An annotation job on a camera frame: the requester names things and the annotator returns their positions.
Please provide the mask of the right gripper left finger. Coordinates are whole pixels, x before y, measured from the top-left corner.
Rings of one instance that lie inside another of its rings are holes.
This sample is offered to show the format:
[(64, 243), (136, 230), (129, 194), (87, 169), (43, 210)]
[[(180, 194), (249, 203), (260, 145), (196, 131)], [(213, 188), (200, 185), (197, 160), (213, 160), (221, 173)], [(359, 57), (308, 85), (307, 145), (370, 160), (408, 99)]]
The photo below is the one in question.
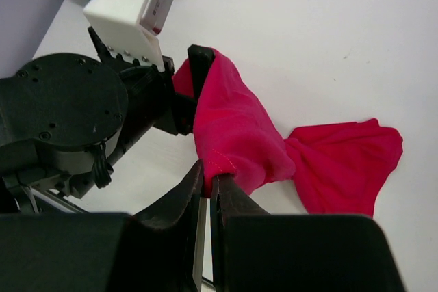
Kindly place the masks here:
[(151, 291), (200, 291), (205, 245), (203, 165), (197, 161), (182, 181), (135, 214), (145, 227), (141, 242), (146, 286)]

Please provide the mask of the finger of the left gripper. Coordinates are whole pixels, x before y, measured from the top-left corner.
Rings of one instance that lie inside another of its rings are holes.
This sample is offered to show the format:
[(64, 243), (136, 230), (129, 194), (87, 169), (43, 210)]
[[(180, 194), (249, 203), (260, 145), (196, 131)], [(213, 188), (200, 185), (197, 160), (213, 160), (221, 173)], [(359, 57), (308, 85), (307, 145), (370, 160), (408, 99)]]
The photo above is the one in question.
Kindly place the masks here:
[(209, 47), (193, 44), (188, 48), (190, 74), (195, 99), (199, 99), (201, 95), (209, 69), (215, 58), (214, 50)]

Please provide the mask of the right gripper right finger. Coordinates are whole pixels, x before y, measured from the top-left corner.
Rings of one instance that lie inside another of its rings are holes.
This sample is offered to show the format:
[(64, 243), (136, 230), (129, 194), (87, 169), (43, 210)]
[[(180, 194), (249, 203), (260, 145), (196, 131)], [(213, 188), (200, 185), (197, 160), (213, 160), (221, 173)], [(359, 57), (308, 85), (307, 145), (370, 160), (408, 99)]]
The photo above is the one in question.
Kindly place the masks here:
[(213, 178), (210, 219), (213, 279), (217, 291), (262, 291), (265, 248), (272, 243), (264, 225), (272, 216), (229, 174)]

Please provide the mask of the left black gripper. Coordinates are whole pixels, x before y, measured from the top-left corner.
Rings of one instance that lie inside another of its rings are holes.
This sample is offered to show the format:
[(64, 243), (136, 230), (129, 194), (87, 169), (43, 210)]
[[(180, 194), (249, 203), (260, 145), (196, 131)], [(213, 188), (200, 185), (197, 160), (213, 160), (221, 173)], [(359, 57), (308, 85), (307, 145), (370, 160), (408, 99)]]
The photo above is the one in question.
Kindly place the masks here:
[[(167, 111), (173, 62), (165, 71), (114, 59), (93, 29), (97, 58), (52, 53), (1, 80), (1, 182), (16, 198), (31, 188), (82, 197), (109, 185), (114, 164)], [(198, 101), (175, 93), (178, 134), (193, 132)]]

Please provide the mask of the magenta t shirt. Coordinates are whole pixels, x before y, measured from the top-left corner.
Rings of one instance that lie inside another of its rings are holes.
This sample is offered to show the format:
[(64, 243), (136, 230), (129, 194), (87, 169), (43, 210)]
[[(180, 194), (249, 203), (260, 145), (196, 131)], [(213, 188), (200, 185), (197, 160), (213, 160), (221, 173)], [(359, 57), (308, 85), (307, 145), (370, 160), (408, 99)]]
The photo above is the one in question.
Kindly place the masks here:
[(372, 118), (297, 127), (283, 137), (235, 64), (213, 54), (193, 126), (205, 193), (221, 174), (247, 194), (290, 180), (310, 214), (373, 216), (377, 195), (402, 156), (401, 134)]

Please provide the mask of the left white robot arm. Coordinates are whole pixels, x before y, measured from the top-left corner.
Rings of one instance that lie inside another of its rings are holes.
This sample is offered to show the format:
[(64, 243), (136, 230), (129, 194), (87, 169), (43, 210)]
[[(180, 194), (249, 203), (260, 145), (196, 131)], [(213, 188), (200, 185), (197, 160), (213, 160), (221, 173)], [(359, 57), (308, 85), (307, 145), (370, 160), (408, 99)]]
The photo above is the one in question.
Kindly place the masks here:
[(52, 53), (1, 80), (1, 211), (39, 213), (37, 193), (57, 201), (109, 185), (114, 165), (151, 128), (193, 131), (214, 61), (209, 47), (188, 48), (191, 96), (164, 70), (111, 55), (89, 30), (97, 58)]

